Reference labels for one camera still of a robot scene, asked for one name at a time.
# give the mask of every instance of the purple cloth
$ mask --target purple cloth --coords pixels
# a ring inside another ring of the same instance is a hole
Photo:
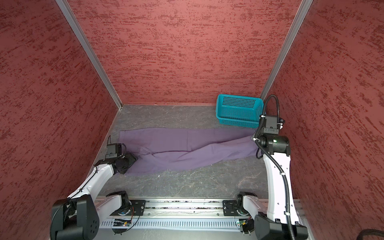
[[[128,175],[189,170],[256,154],[251,128],[143,128],[120,131],[119,142],[138,157]]]

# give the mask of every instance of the red wall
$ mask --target red wall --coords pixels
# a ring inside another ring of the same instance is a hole
[[[47,240],[117,112],[54,0],[0,3],[0,239]]]
[[[313,1],[271,93],[315,238],[384,230],[384,2]]]
[[[68,0],[125,104],[259,96],[301,0]]]

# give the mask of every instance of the textured wallpaper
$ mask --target textured wallpaper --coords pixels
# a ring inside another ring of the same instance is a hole
[[[47,240],[117,107],[54,0],[0,3],[0,239]]]
[[[301,0],[68,0],[125,104],[260,95]]]
[[[316,239],[384,230],[384,2],[313,1],[271,93]]]

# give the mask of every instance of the purple fabric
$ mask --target purple fabric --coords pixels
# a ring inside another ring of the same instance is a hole
[[[120,131],[119,142],[138,157],[128,175],[189,170],[256,154],[251,128],[143,128]]]

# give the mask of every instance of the teal basket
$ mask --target teal basket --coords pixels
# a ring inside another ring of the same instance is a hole
[[[219,94],[216,117],[221,124],[257,128],[263,107],[261,98]]]

